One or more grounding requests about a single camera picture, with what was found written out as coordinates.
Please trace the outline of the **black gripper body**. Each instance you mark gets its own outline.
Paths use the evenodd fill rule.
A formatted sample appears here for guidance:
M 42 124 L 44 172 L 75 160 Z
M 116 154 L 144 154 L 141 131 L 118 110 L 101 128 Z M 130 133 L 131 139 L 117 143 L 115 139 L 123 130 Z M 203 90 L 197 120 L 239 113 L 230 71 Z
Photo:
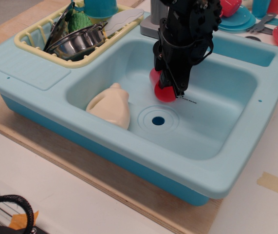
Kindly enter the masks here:
M 221 23 L 218 0 L 164 0 L 169 7 L 158 29 L 166 72 L 180 92 L 188 88 L 191 68 L 213 51 L 213 32 Z

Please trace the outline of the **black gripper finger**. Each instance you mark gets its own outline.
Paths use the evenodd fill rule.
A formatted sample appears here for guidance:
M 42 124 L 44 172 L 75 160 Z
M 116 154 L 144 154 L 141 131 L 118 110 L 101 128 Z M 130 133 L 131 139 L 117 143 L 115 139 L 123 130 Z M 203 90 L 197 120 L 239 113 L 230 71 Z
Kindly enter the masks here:
M 173 82 L 166 77 L 166 72 L 158 71 L 157 98 L 179 98 L 184 96 L 184 92 L 178 91 Z
M 154 54 L 154 69 L 161 71 L 166 67 L 166 63 L 163 60 L 162 46 L 159 43 L 155 43 L 153 46 Z

